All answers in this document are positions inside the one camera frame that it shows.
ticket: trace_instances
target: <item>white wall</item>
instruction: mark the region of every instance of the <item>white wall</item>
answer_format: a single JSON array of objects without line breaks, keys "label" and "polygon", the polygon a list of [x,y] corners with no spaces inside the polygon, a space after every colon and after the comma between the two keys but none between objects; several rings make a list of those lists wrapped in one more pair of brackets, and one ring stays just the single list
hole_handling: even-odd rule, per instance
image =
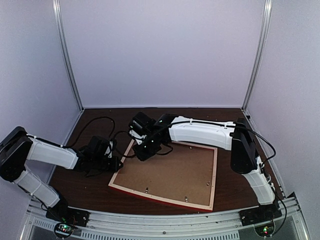
[{"label": "white wall", "polygon": [[[51,0],[0,3],[0,142],[16,126],[62,143],[78,116]],[[43,180],[49,164],[34,162]],[[29,197],[0,179],[0,239],[16,240]]]},{"label": "white wall", "polygon": [[265,1],[62,0],[85,107],[240,107]]},{"label": "white wall", "polygon": [[275,146],[285,193],[295,191],[312,239],[320,220],[320,1],[274,1],[261,68],[249,103]]}]

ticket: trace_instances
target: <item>wooden frame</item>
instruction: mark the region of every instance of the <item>wooden frame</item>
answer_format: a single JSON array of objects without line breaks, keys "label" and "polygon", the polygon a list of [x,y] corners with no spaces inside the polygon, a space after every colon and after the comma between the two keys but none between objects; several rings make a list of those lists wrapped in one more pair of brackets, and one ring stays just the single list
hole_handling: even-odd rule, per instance
[{"label": "wooden frame", "polygon": [[[128,148],[126,149],[124,155],[127,155],[133,144],[135,143],[134,140],[132,140],[130,142],[130,144],[128,145]],[[209,205],[202,205],[202,204],[195,204],[195,203],[190,203],[190,202],[183,202],[183,201],[178,201],[178,200],[174,200],[174,199],[169,199],[169,198],[165,198],[165,197],[160,197],[160,196],[155,196],[149,193],[145,193],[145,192],[141,192],[141,191],[137,191],[134,189],[130,189],[121,185],[117,185],[115,184],[115,180],[118,176],[118,172],[114,173],[110,183],[109,183],[109,187],[120,190],[122,192],[131,194],[131,195],[135,195],[135,196],[139,196],[139,197],[143,197],[146,199],[150,199],[153,201],[157,201],[157,202],[162,202],[165,204],[171,204],[171,205],[176,205],[176,206],[182,206],[182,207],[187,207],[187,208],[193,208],[193,209],[199,209],[199,210],[205,210],[208,212],[211,212],[213,210],[213,206],[214,206],[214,196],[215,196],[215,188],[216,188],[216,175],[217,175],[217,157],[218,157],[218,149],[216,147],[210,147],[210,146],[203,146],[203,145],[198,145],[198,144],[193,144],[193,143],[186,143],[186,142],[174,142],[175,144],[180,144],[180,145],[187,145],[190,147],[197,147],[197,148],[203,148],[203,149],[209,149],[209,150],[213,150],[213,165],[212,165],[212,179],[211,179],[211,189],[210,189],[210,197],[209,197]],[[121,162],[124,163],[124,161],[126,160],[125,157],[123,157],[121,159]]]}]

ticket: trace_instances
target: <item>dark wooden table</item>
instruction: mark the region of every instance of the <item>dark wooden table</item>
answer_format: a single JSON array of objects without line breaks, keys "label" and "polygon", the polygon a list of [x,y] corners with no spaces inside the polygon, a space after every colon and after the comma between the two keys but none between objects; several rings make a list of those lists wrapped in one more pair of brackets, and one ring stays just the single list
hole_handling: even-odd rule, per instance
[{"label": "dark wooden table", "polygon": [[[144,112],[154,119],[158,119],[164,113],[174,113],[199,120],[210,121],[235,121],[244,117],[240,109],[236,108],[112,108],[112,109],[86,109],[81,116],[69,144],[73,143],[83,126],[93,118],[108,116],[115,120],[116,129],[128,130],[128,124],[132,117]],[[107,119],[99,119],[92,122],[79,138],[75,148],[82,147],[90,141],[93,135],[107,137],[112,129],[112,123]],[[119,134],[116,138],[118,149],[124,153],[131,139],[126,134]],[[262,160],[264,153],[259,147]],[[213,212],[235,210],[258,205],[255,193],[247,180],[233,172],[230,168],[229,151],[219,149],[217,155],[217,173]],[[279,195],[279,186],[269,164],[266,169],[271,174]],[[128,195],[111,189],[108,183],[113,173],[105,172],[95,177],[85,177],[83,172],[67,170],[57,167],[51,179],[51,186],[59,190],[68,200],[69,205],[94,211],[144,214],[144,215],[176,215],[195,214],[198,210],[166,205],[147,199]]]}]

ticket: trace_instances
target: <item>metal corner post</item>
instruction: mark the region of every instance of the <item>metal corner post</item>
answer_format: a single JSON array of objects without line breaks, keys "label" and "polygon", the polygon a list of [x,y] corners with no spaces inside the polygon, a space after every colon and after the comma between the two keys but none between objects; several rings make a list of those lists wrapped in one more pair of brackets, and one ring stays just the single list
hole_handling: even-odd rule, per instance
[{"label": "metal corner post", "polygon": [[255,55],[255,60],[253,64],[253,69],[250,77],[250,82],[248,85],[248,89],[246,91],[246,95],[244,98],[244,102],[242,105],[242,110],[245,112],[248,108],[248,104],[256,83],[256,79],[258,76],[261,60],[262,60],[262,55],[263,51],[266,45],[267,41],[267,36],[268,36],[268,30],[269,30],[269,25],[270,25],[270,18],[271,18],[271,10],[272,10],[272,2],[273,0],[265,0],[264,4],[264,12],[263,12],[263,17],[262,17],[262,23],[261,23],[261,31],[260,31],[260,38],[258,42],[258,48],[256,51]]},{"label": "metal corner post", "polygon": [[73,95],[75,97],[79,111],[81,112],[84,109],[84,107],[83,107],[81,99],[80,99],[80,95],[79,95],[79,91],[77,88],[74,72],[73,72],[72,66],[71,66],[70,56],[68,53],[66,36],[65,36],[62,15],[61,15],[60,0],[52,0],[52,3],[53,3],[53,12],[54,12],[55,20],[56,20],[56,25],[57,25],[59,36],[60,36],[60,43],[61,43],[65,68],[66,68],[67,75],[68,75],[68,78],[69,78],[69,81],[71,84]]}]

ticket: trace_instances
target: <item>white arm segment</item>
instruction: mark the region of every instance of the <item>white arm segment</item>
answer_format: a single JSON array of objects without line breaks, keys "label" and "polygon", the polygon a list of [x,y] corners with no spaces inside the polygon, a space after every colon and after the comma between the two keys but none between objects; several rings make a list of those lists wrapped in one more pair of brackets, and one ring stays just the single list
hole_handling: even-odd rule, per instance
[{"label": "white arm segment", "polygon": [[[258,166],[262,163],[260,156],[257,157],[257,163]],[[242,174],[242,176],[249,182],[260,205],[268,205],[274,202],[275,194],[272,190],[274,186],[273,183],[271,183],[271,177],[267,180],[265,175],[261,173],[259,167],[247,174]]]},{"label": "white arm segment", "polygon": [[66,169],[75,167],[78,157],[72,149],[54,146],[34,138],[30,139],[33,144],[27,156],[28,160],[54,164]]},{"label": "white arm segment", "polygon": [[[236,126],[232,121],[213,122],[196,119],[193,120],[192,118],[178,116],[172,121],[172,123],[184,121],[190,121],[190,123],[176,124],[169,128],[169,134],[172,141],[197,143],[215,146],[229,151],[231,150],[232,137],[230,136],[230,133],[233,133],[235,129],[224,126]],[[204,123],[194,123],[193,121],[201,121]],[[205,122],[221,124],[224,126],[206,124]]]},{"label": "white arm segment", "polygon": [[57,192],[41,179],[34,175],[29,168],[25,166],[25,170],[20,177],[13,182],[45,203],[47,207],[53,207],[59,202],[60,198]]}]

